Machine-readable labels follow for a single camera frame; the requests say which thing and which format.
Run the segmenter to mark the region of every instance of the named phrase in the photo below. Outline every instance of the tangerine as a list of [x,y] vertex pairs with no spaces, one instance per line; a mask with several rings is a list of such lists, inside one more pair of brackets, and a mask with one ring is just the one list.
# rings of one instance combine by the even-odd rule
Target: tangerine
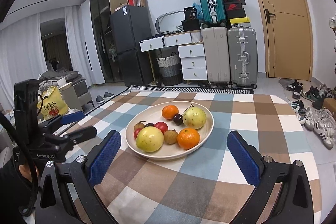
[[171,120],[175,114],[179,113],[179,109],[177,108],[177,106],[175,105],[168,105],[165,106],[162,109],[162,116],[167,119],[167,120]]
[[177,136],[177,143],[184,149],[190,149],[198,145],[200,141],[200,134],[196,129],[185,128],[180,131]]

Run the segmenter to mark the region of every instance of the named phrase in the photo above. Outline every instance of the checkered tablecloth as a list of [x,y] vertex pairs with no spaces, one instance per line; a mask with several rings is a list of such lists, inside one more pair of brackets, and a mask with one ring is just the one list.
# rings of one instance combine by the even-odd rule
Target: checkered tablecloth
[[[177,160],[153,161],[136,155],[125,141],[127,124],[148,107],[170,101],[196,102],[212,112],[214,129],[208,140]],[[261,155],[304,163],[314,223],[320,223],[321,191],[313,153],[290,105],[277,96],[132,91],[105,103],[68,132],[89,125],[97,128],[97,137],[76,145],[66,155],[67,162],[86,155],[110,130],[120,132],[121,148],[102,183],[95,186],[120,224],[229,223],[254,189],[226,147],[232,130],[238,130]],[[279,189],[276,184],[259,223],[267,219]],[[76,191],[70,190],[82,220],[89,223]]]

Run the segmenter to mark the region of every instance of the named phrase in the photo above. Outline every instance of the screw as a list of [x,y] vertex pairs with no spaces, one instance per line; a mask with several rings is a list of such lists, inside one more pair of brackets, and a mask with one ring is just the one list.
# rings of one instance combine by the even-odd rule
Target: screw
[[301,167],[303,165],[302,161],[301,160],[296,160],[295,161],[295,164],[298,166],[298,167]]
[[265,156],[265,157],[264,157],[264,161],[266,161],[266,162],[272,162],[273,159],[272,159],[271,156]]
[[47,167],[52,167],[53,164],[54,164],[54,162],[52,160],[50,160],[50,161],[47,162],[46,166]]
[[77,158],[76,158],[76,162],[78,162],[78,163],[81,163],[81,162],[83,162],[85,160],[85,157],[84,156],[78,156]]

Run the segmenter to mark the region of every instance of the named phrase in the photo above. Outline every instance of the person's hand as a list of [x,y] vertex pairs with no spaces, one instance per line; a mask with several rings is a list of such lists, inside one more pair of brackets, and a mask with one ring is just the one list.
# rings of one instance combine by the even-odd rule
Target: person's hand
[[[37,176],[38,176],[39,171],[38,171],[36,166],[35,166],[35,169],[36,169],[36,173],[37,173]],[[27,180],[32,182],[32,175],[30,173],[29,165],[28,165],[27,162],[24,165],[19,165],[19,171],[24,178],[26,178]]]

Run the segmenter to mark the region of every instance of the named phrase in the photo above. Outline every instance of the refrigerator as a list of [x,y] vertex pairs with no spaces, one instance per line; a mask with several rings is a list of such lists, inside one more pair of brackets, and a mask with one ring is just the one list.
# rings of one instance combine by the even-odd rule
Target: refrigerator
[[146,7],[126,5],[110,16],[120,70],[126,86],[153,81],[148,52],[140,42],[152,36]]

